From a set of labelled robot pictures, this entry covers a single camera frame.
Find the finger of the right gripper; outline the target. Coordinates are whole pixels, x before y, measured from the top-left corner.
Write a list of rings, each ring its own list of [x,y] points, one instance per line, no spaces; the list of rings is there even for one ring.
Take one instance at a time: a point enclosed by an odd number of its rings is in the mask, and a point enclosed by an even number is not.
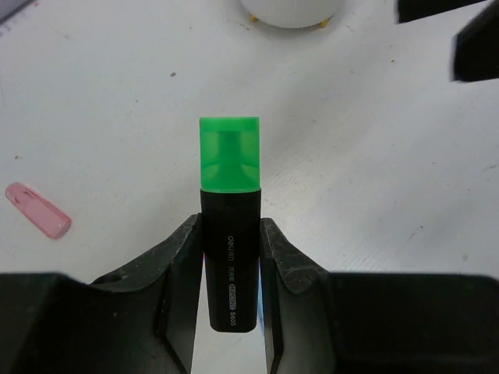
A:
[[[450,12],[469,5],[474,0],[398,0],[399,23]],[[454,37],[451,78],[473,83],[498,78],[498,0],[490,2]]]

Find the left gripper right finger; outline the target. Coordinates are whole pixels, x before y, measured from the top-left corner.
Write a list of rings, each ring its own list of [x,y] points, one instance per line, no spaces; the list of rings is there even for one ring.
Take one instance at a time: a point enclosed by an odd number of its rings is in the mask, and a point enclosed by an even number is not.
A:
[[[260,222],[270,373],[495,373],[498,282],[438,273],[330,272]]]

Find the green-capped black highlighter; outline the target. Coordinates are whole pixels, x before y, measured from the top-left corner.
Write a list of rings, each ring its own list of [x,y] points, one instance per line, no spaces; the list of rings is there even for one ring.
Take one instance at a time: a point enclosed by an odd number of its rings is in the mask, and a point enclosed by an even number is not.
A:
[[[200,203],[210,325],[250,332],[259,284],[259,118],[200,119]]]

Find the pink highlighter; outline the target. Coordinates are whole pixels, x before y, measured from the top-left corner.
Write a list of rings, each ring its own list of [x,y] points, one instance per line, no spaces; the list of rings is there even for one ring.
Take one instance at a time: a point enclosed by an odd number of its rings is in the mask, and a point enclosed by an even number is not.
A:
[[[72,220],[67,214],[23,183],[8,185],[5,197],[48,238],[59,239],[71,227]]]

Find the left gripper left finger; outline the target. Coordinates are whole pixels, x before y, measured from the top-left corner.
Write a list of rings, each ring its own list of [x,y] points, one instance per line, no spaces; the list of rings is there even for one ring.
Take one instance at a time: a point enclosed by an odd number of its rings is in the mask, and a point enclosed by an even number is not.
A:
[[[4,373],[188,373],[200,296],[201,218],[90,284],[1,276]]]

